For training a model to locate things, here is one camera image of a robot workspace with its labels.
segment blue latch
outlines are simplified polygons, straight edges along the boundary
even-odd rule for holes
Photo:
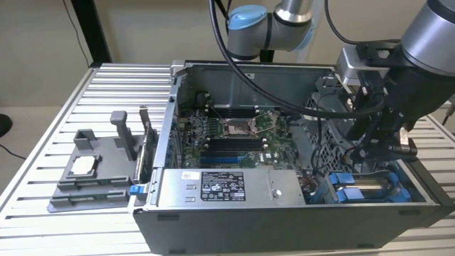
[[[132,185],[129,187],[129,195],[137,196],[144,193],[144,186],[143,185]]]
[[[346,173],[346,172],[335,172],[328,176],[328,178],[334,185],[346,186],[346,185],[355,184],[352,174]]]
[[[351,200],[364,199],[363,194],[358,188],[344,188],[336,191],[336,196],[339,198],[340,203]]]

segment power supply label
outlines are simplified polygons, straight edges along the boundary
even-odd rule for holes
[[[245,201],[243,172],[201,172],[203,201]]]

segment aluminum extrusion table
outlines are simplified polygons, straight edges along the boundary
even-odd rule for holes
[[[152,126],[160,131],[171,87],[169,67],[104,64],[88,70],[1,194],[0,255],[152,255],[127,208],[51,214],[47,206],[77,129],[91,128],[97,137],[116,135],[111,112],[125,110],[132,133],[141,134],[137,110],[139,105],[148,105]],[[455,137],[431,116],[418,121],[411,137],[423,165],[455,199]],[[379,250],[260,253],[354,254],[455,255],[455,214],[431,228],[404,232]]]

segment wire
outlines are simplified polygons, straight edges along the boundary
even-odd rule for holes
[[[215,2],[216,2],[216,5],[217,5],[219,8],[220,8],[220,12],[221,12],[221,14],[223,14],[224,19],[228,19],[228,18],[229,18],[229,17],[228,17],[228,12],[225,11],[225,8],[224,8],[224,5],[223,5],[221,0],[215,0]]]
[[[330,15],[330,11],[328,11],[328,0],[324,0],[324,12],[326,12],[326,18],[327,18],[327,23],[330,28],[332,29],[334,34],[336,35],[336,37],[347,44],[360,44],[360,43],[374,43],[374,42],[383,42],[383,43],[399,43],[399,39],[387,39],[387,40],[378,40],[378,41],[352,41],[348,40],[336,30],[336,27],[334,25],[332,22],[332,18]]]
[[[442,121],[442,123],[440,123],[443,126],[444,126],[446,123],[447,123],[448,117],[450,117],[450,116],[446,116],[446,117],[443,118],[443,121]]]
[[[380,111],[383,109],[383,106],[384,106],[384,98],[383,97],[379,98],[376,105],[371,108],[359,109],[359,110],[355,110],[352,112],[346,112],[346,113],[336,113],[336,112],[316,111],[316,110],[308,109],[306,107],[296,106],[296,105],[288,103],[287,101],[282,100],[280,98],[275,97],[272,94],[270,94],[264,89],[262,89],[252,82],[252,80],[245,76],[245,74],[241,72],[240,68],[235,64],[235,62],[233,62],[233,60],[228,54],[228,50],[225,48],[225,45],[224,45],[224,41],[223,41],[223,37],[221,37],[221,33],[220,33],[219,21],[217,21],[217,17],[216,17],[216,9],[215,9],[213,0],[209,0],[208,3],[209,3],[209,15],[211,15],[211,23],[212,23],[215,39],[216,39],[217,46],[220,48],[223,57],[227,61],[227,64],[229,65],[232,71],[235,72],[235,74],[237,75],[240,80],[247,84],[247,86],[254,90],[254,92],[260,94],[266,99],[268,99],[270,101],[272,101],[278,105],[283,106],[284,108],[287,108],[287,109],[290,109],[290,110],[292,110],[300,114],[304,114],[307,116],[320,117],[320,118],[326,118],[326,119],[362,118],[362,117],[367,117],[367,116],[375,114],[378,111]]]
[[[87,55],[85,55],[85,52],[84,52],[84,49],[83,49],[83,45],[80,43],[79,32],[77,32],[76,25],[73,24],[73,21],[72,21],[72,18],[71,18],[71,14],[69,14],[69,11],[68,11],[67,3],[65,3],[64,0],[61,0],[61,1],[63,1],[64,9],[67,11],[67,15],[68,15],[72,27],[73,27],[73,31],[76,32],[77,44],[79,44],[80,51],[83,52],[83,55],[84,55],[85,64],[87,64],[87,67],[89,67]]]
[[[24,156],[19,156],[17,154],[12,153],[11,150],[9,150],[5,146],[3,146],[1,144],[0,144],[0,147],[1,147],[11,155],[13,155],[15,157],[17,157],[17,158],[25,160],[25,157],[24,157]]]
[[[225,26],[225,33],[229,34],[229,9],[232,5],[232,0],[228,0],[227,2],[227,7],[225,7],[225,13],[227,13],[227,18],[224,19],[224,26]]]

